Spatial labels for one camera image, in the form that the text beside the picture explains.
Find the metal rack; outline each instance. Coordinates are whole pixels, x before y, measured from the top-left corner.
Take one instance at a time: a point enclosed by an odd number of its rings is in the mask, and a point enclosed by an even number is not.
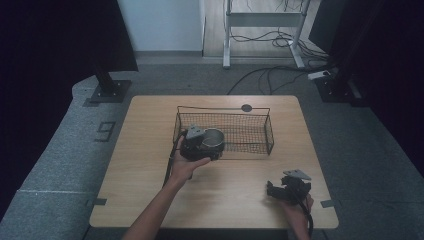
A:
[[[223,67],[230,68],[230,29],[231,27],[297,27],[292,41],[289,41],[290,51],[298,68],[305,64],[299,54],[298,42],[309,8],[310,0],[306,0],[301,12],[289,13],[250,13],[231,12],[231,1],[227,1],[225,12],[225,40]]]
[[[173,141],[180,132],[195,124],[202,129],[217,128],[224,133],[224,151],[270,154],[274,137],[269,108],[177,107]]]

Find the human hand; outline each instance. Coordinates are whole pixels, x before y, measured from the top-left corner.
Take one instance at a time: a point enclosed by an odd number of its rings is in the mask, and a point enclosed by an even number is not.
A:
[[[177,183],[179,187],[184,185],[187,179],[192,176],[193,171],[196,168],[203,166],[211,161],[211,159],[207,157],[192,162],[181,156],[180,147],[183,140],[184,136],[181,136],[178,140],[177,149],[175,151],[174,160],[172,163],[171,176],[169,178],[172,182]]]
[[[297,205],[292,205],[288,201],[280,200],[278,201],[281,207],[283,208],[284,215],[286,220],[293,229],[296,238],[298,240],[310,239],[308,235],[308,219],[303,212],[303,209]],[[310,194],[306,196],[306,199],[303,201],[303,204],[308,209],[309,213],[311,212],[312,205],[314,204],[314,199]]]

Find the black cable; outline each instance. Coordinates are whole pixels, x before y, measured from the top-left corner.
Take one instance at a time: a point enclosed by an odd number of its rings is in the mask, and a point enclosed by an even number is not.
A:
[[[88,231],[90,230],[90,228],[91,228],[91,225],[90,225],[90,224],[88,224],[88,227],[87,227],[87,229],[85,230],[84,235],[82,236],[82,240],[85,240],[85,238],[87,237],[87,234],[88,234]]]
[[[326,233],[324,230],[322,230],[321,232],[322,232],[322,235],[324,235],[324,238],[325,238],[326,240],[328,240],[327,233]]]
[[[277,9],[283,4],[284,0],[281,0],[281,3],[277,6],[274,12],[277,12]]]
[[[253,10],[249,6],[249,0],[246,0],[246,2],[247,2],[247,7],[250,9],[250,12],[253,12]]]
[[[289,5],[289,0],[286,0],[286,2],[284,3],[284,12],[287,12],[287,6]]]
[[[231,1],[230,2],[230,11],[232,11],[233,0],[228,0],[228,1]],[[252,11],[252,9],[250,8],[250,5],[249,5],[249,0],[247,0],[247,6]],[[287,6],[288,6],[288,0],[285,0],[285,10],[287,9]],[[225,24],[225,14],[226,14],[225,1],[223,1],[222,8],[223,8],[223,12],[224,12],[224,19],[223,19],[224,31],[226,32],[227,29],[226,29],[226,24]],[[272,39],[261,39],[261,38],[263,38],[265,36],[268,36],[268,35],[270,35],[272,33],[277,33],[278,36],[275,37],[275,38],[272,38]],[[255,37],[255,38],[249,38],[249,37],[245,37],[245,36],[235,36],[235,35],[233,35],[232,29],[230,28],[230,36],[236,42],[249,42],[249,41],[267,42],[267,41],[272,41],[272,45],[274,47],[289,47],[290,45],[289,45],[288,41],[293,39],[293,35],[290,35],[290,34],[281,32],[280,31],[280,27],[277,29],[277,31],[271,31],[271,32],[268,32],[268,33],[263,34],[262,36]],[[279,41],[285,41],[285,44],[284,45],[281,45],[279,43]],[[314,57],[314,58],[318,58],[318,59],[321,59],[321,60],[326,60],[327,59],[326,53],[320,52],[320,51],[316,51],[316,50],[312,50],[312,49],[308,48],[308,46],[306,45],[306,43],[304,41],[302,41],[301,39],[299,39],[299,41],[298,41],[298,46],[300,47],[302,53],[305,56]]]
[[[309,229],[308,234],[309,237],[312,237],[312,232],[314,231],[314,220],[312,219],[311,211],[309,209],[309,206],[306,207],[305,204],[297,197],[296,193],[291,189],[290,187],[287,187],[286,189],[289,189],[292,196],[296,199],[297,204],[302,208],[303,213],[305,214],[305,217],[308,219],[309,222]]]
[[[248,72],[247,74],[245,74],[243,77],[241,77],[232,87],[231,87],[231,89],[227,92],[227,95],[230,95],[231,94],[231,92],[234,90],[234,88],[236,88],[237,87],[237,85],[239,85],[246,77],[248,77],[249,75],[251,75],[251,74],[253,74],[253,73],[255,73],[255,72],[259,72],[259,71],[264,71],[264,70],[268,70],[268,69],[271,69],[271,68],[260,68],[260,69],[256,69],[256,70],[253,70],[253,71],[251,71],[251,72]]]
[[[281,85],[280,85],[280,86],[278,86],[276,89],[274,89],[274,90],[272,90],[272,91],[271,91],[271,95],[272,95],[274,92],[276,92],[278,89],[280,89],[280,88],[282,88],[282,87],[284,87],[284,86],[287,86],[287,85],[289,85],[289,84],[295,83],[295,82],[296,82],[296,80],[297,80],[300,76],[305,75],[305,74],[307,74],[307,73],[309,73],[309,72],[301,73],[301,74],[297,75],[296,77],[294,77],[292,81],[290,81],[290,82],[286,82],[286,83],[284,83],[284,84],[281,84]]]
[[[287,7],[288,8],[290,8],[292,11],[294,11],[294,10],[296,10],[297,8],[299,8],[299,11],[301,12],[302,11],[302,6],[303,6],[303,0],[300,2],[300,4],[299,5],[297,5],[297,7],[294,7],[294,3],[295,3],[295,1],[293,1],[293,4],[292,4],[292,7],[289,7],[289,6],[287,6],[288,5],[288,3],[287,3],[287,5],[286,5],[286,10],[287,10]]]
[[[271,79],[269,78],[272,70],[274,70],[275,68],[272,68],[270,70],[268,70],[268,73],[266,74],[266,81],[268,83],[268,88],[269,88],[269,95],[272,95],[272,85],[271,85]]]
[[[261,79],[262,79],[262,76],[267,72],[268,70],[265,70],[262,74],[261,74],[261,76],[259,76],[259,78],[258,78],[258,89],[259,89],[259,91],[263,94],[263,95],[266,95],[266,93],[264,92],[264,91],[262,91],[262,88],[261,88]]]
[[[174,144],[172,145],[171,153],[169,154],[168,159],[168,165],[166,166],[166,173],[165,173],[165,179],[163,180],[163,186],[165,186],[166,182],[169,179],[169,175],[171,174],[172,164],[174,163],[174,155],[175,151],[179,150],[177,149],[178,141],[180,140],[181,136],[183,135],[183,132],[180,132],[177,136],[177,139],[175,140]]]

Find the wooden table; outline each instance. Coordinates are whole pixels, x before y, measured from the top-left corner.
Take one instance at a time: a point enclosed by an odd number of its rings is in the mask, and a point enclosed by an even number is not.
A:
[[[177,106],[270,108],[275,145],[256,159],[209,163],[197,169],[176,196],[162,227],[286,229],[266,182],[281,184],[283,171],[301,169],[312,178],[315,228],[333,229],[338,219],[314,146],[294,96],[136,96],[132,99],[90,218],[93,227],[129,227],[161,189],[172,149]]]

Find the human arm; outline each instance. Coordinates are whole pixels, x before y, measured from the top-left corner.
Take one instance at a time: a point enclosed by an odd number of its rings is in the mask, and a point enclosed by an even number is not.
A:
[[[182,157],[178,150],[182,140],[183,137],[178,141],[177,150],[175,151],[172,163],[171,175],[168,181],[134,221],[125,233],[123,240],[154,239],[178,191],[184,186],[185,182],[190,178],[196,168],[210,162],[210,158],[189,162]]]
[[[298,240],[310,240],[311,238],[308,234],[308,219],[306,218],[302,208],[298,204],[292,205],[288,201],[281,200],[279,203],[283,208],[287,222],[293,229],[296,238]],[[314,204],[314,199],[308,194],[303,204],[310,212],[312,205]]]

